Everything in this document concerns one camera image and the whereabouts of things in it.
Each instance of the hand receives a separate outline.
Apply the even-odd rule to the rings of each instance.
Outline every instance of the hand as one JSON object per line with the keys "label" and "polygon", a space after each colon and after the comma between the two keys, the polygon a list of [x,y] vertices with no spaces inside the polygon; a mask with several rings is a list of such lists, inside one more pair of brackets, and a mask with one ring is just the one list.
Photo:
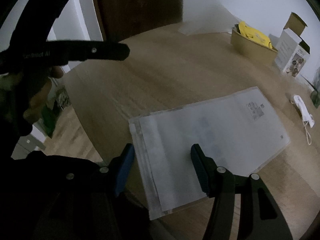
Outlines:
{"label": "hand", "polygon": [[[63,70],[60,66],[52,67],[50,77],[61,78]],[[11,91],[21,81],[23,74],[8,74],[0,76],[0,115],[8,122],[12,122],[12,112],[8,103],[8,92]],[[29,108],[23,113],[23,117],[28,123],[33,124],[41,117],[41,110],[46,104],[47,96],[51,90],[51,80],[47,82],[41,90],[35,94],[29,101]]]}

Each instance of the white paper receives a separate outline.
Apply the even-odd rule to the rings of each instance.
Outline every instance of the white paper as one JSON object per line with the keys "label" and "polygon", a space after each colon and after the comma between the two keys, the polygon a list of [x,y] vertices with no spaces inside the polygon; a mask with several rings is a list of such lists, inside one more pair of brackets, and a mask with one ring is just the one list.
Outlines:
{"label": "white paper", "polygon": [[[161,211],[205,197],[190,158],[193,144],[199,143],[204,154],[218,166],[248,176],[290,141],[276,112],[258,88],[154,113],[131,123],[142,134],[138,140],[144,150],[139,147],[136,154],[150,164],[151,172],[143,172],[142,177],[149,176],[148,181],[153,181],[156,188],[153,197],[160,201],[159,208],[148,200],[149,208],[157,210],[160,216],[164,214]],[[133,141],[136,147],[136,136]],[[152,192],[145,183],[144,187]]]}

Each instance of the yellow plastic bag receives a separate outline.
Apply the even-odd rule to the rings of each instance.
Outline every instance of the yellow plastic bag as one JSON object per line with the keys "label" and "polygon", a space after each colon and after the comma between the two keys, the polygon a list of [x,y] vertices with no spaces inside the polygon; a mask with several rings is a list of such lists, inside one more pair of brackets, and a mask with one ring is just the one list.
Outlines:
{"label": "yellow plastic bag", "polygon": [[272,44],[268,36],[264,35],[261,31],[249,27],[245,22],[239,23],[240,34],[249,40],[255,41],[263,46],[272,49]]}

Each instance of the barcode label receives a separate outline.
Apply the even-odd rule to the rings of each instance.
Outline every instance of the barcode label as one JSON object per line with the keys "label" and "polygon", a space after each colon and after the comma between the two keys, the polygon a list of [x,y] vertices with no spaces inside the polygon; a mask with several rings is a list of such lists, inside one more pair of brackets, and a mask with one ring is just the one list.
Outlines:
{"label": "barcode label", "polygon": [[249,108],[250,113],[255,121],[264,115],[264,112],[262,111],[261,107],[257,105],[257,103],[250,102],[246,106]]}

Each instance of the brown door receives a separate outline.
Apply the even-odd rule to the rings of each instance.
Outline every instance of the brown door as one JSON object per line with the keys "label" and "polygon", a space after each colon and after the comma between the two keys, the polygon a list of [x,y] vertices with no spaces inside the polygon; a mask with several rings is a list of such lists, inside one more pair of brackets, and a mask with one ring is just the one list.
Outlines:
{"label": "brown door", "polygon": [[96,0],[95,6],[110,41],[182,20],[182,0]]}

